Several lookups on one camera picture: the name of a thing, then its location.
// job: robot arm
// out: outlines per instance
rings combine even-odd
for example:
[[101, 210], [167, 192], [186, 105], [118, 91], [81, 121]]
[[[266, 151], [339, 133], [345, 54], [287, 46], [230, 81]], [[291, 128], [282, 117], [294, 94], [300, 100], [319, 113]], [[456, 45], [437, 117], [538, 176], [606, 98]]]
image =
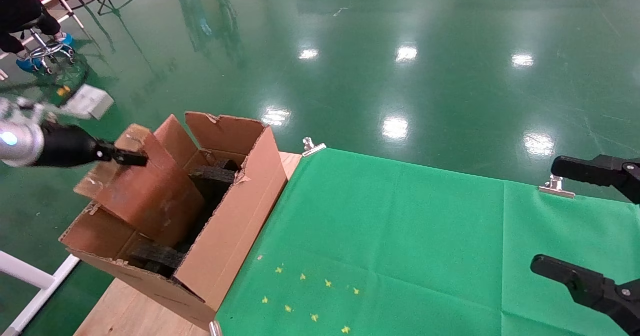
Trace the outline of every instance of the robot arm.
[[[11, 118], [4, 118], [10, 107]], [[15, 106], [0, 98], [0, 160], [12, 167], [69, 168], [113, 159], [122, 165], [147, 165], [146, 155], [118, 149], [79, 126], [42, 121], [48, 107], [32, 103]], [[31, 118], [23, 116], [23, 110], [31, 111]]]
[[[613, 186], [640, 204], [640, 159], [598, 155], [592, 160], [558, 156], [551, 165], [556, 176], [599, 186]], [[630, 336], [640, 335], [640, 279], [616, 284], [601, 273], [546, 255], [537, 255], [531, 271], [564, 284], [576, 304], [608, 315]]]

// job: blue shoe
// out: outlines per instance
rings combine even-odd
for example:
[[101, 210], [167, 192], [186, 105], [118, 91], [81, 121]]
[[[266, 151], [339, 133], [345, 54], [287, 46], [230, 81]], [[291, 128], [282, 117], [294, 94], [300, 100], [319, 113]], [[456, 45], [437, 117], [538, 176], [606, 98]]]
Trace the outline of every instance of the blue shoe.
[[60, 42], [64, 45], [72, 46], [74, 38], [70, 33], [64, 33], [64, 39], [60, 40]]
[[25, 60], [16, 59], [15, 64], [18, 65], [19, 68], [26, 72], [35, 72], [36, 68], [42, 67], [42, 61], [40, 59], [31, 59], [27, 58]]

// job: cardboard box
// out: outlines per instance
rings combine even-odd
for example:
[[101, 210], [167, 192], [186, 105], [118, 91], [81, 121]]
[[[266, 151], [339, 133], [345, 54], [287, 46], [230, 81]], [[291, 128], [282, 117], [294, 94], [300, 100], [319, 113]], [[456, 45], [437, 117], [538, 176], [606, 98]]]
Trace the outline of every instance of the cardboard box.
[[[256, 120], [186, 113], [196, 147], [172, 115], [151, 133], [132, 125], [118, 147], [144, 150], [146, 168], [102, 163], [76, 186], [93, 201], [60, 237], [67, 250], [207, 330], [274, 207], [286, 175], [269, 126]], [[172, 277], [132, 265], [132, 245], [172, 247], [205, 200], [189, 170], [232, 159], [240, 170]]]

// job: green cloth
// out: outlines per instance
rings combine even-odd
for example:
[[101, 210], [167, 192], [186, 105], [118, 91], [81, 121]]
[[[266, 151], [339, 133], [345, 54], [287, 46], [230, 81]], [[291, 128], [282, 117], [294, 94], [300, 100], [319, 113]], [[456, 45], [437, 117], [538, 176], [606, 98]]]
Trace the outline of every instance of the green cloth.
[[217, 319], [224, 336], [624, 336], [530, 262], [622, 283], [638, 252], [632, 204], [327, 149], [302, 159]]

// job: wooden tabletop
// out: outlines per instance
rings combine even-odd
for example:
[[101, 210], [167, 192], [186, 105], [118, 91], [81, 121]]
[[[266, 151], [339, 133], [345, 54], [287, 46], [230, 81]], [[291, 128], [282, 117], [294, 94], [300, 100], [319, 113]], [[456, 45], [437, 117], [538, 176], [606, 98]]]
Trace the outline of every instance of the wooden tabletop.
[[[280, 153], [287, 178], [291, 178], [301, 157]], [[73, 336], [210, 335], [115, 279]]]

